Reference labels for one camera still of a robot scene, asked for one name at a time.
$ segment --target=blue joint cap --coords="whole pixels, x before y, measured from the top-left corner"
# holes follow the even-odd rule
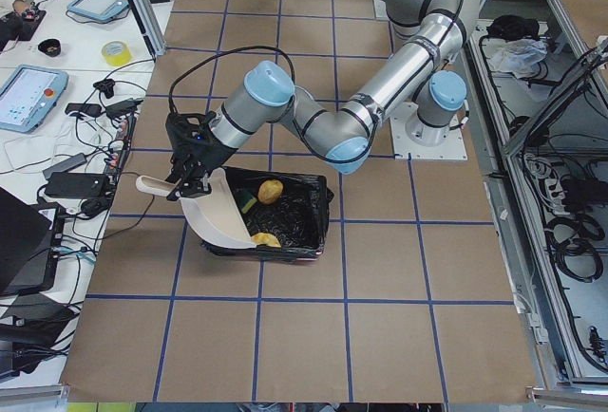
[[[289,75],[270,61],[262,61],[247,72],[243,84],[251,97],[268,106],[284,105],[295,93]]]
[[[368,140],[363,137],[354,137],[352,139],[344,140],[340,144],[334,146],[329,153],[327,153],[328,159],[333,160],[348,160],[353,159],[359,156],[365,149],[368,147]],[[329,163],[333,168],[335,168],[338,172],[349,175],[352,172],[355,172],[359,169],[359,167],[365,162],[365,159],[368,158],[370,151],[361,159],[358,159],[354,162],[348,163]]]
[[[430,77],[430,95],[446,111],[457,111],[466,99],[465,81],[457,73],[440,70]]]

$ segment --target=potato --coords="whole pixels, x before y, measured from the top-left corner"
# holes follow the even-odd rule
[[[268,179],[262,182],[257,191],[257,200],[264,205],[275,203],[283,192],[283,183],[278,179]]]
[[[254,234],[251,237],[251,240],[257,245],[265,244],[266,246],[270,246],[272,248],[280,248],[281,243],[278,242],[276,236],[273,234],[265,234],[264,232],[260,232],[259,234]]]

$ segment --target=blue tablet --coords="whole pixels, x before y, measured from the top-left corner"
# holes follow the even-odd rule
[[[128,7],[127,0],[73,0],[67,6],[67,11],[98,23],[107,23]]]
[[[18,66],[0,89],[0,129],[29,132],[39,126],[67,86],[62,70]]]

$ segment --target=person's hand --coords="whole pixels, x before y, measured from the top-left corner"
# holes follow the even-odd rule
[[[29,8],[29,4],[26,1],[16,0],[12,3],[12,9],[15,10],[16,13],[22,14]]]

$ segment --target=black cup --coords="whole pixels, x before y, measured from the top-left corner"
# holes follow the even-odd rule
[[[47,56],[54,58],[61,53],[61,43],[57,39],[46,39],[38,44],[38,49]]]

